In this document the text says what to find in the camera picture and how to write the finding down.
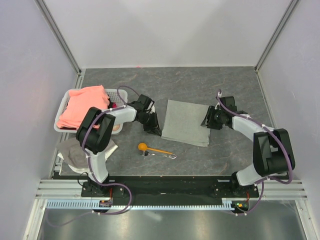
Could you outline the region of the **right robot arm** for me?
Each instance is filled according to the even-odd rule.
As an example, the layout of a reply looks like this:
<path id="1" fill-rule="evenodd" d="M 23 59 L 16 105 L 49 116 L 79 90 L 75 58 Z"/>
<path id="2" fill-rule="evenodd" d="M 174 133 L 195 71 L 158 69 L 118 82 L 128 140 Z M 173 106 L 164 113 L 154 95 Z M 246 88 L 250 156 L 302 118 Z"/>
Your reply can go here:
<path id="1" fill-rule="evenodd" d="M 214 130 L 226 126 L 253 143 L 252 164 L 231 175 L 230 193 L 240 197 L 247 191 L 247 186 L 265 180 L 290 184 L 296 163 L 288 131 L 268 127 L 254 120 L 247 112 L 239 111 L 233 96 L 217 96 L 216 99 L 218 103 L 208 107 L 201 126 Z"/>

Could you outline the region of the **grey cloth napkin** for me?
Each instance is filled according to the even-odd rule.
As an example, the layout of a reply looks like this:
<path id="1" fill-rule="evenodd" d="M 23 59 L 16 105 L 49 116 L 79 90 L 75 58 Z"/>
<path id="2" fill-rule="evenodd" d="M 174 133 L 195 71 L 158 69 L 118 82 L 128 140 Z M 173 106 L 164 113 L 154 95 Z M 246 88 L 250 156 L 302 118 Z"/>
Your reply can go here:
<path id="1" fill-rule="evenodd" d="M 168 100 L 161 138 L 198 147 L 210 144 L 210 129 L 201 126 L 207 105 Z"/>

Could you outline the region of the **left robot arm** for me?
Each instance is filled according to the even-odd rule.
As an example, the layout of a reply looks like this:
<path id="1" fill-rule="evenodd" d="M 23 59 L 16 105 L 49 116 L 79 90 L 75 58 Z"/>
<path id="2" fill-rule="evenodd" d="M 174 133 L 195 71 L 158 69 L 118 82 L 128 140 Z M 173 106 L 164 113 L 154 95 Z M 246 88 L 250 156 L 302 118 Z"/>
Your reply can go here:
<path id="1" fill-rule="evenodd" d="M 110 185 L 105 152 L 115 125 L 139 122 L 146 133 L 161 136 L 155 102 L 141 94 L 136 101 L 117 108 L 101 110 L 91 107 L 76 132 L 76 140 L 84 151 L 88 163 L 88 176 L 94 181 L 92 191 L 99 197 L 106 196 Z"/>

